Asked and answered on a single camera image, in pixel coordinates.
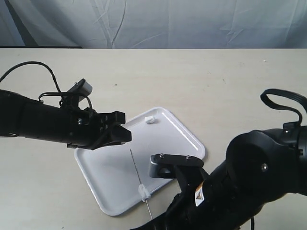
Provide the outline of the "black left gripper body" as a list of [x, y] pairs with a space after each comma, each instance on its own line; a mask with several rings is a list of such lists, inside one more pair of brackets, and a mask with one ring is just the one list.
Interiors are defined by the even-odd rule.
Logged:
[[77, 125], [73, 127], [71, 140], [67, 147], [95, 150], [110, 146], [112, 139], [110, 131], [113, 122], [112, 113], [97, 113], [93, 111], [91, 117], [79, 117]]

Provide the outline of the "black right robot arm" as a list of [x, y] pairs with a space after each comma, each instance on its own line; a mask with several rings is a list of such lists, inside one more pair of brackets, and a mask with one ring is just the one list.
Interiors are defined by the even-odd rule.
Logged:
[[155, 154], [152, 178], [176, 179], [180, 186], [167, 210], [143, 230], [238, 230], [269, 202], [307, 193], [307, 128], [298, 120], [282, 128], [236, 136], [225, 160], [212, 172], [193, 156]]

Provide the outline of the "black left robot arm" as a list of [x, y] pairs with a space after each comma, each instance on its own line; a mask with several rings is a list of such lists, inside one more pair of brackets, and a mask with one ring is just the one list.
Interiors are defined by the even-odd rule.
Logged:
[[132, 140], [131, 132], [123, 127], [126, 122], [123, 112], [97, 113], [91, 105], [82, 110], [79, 98], [84, 94], [81, 93], [47, 92], [46, 95], [62, 96], [60, 107], [1, 90], [1, 137], [52, 141], [88, 150]]

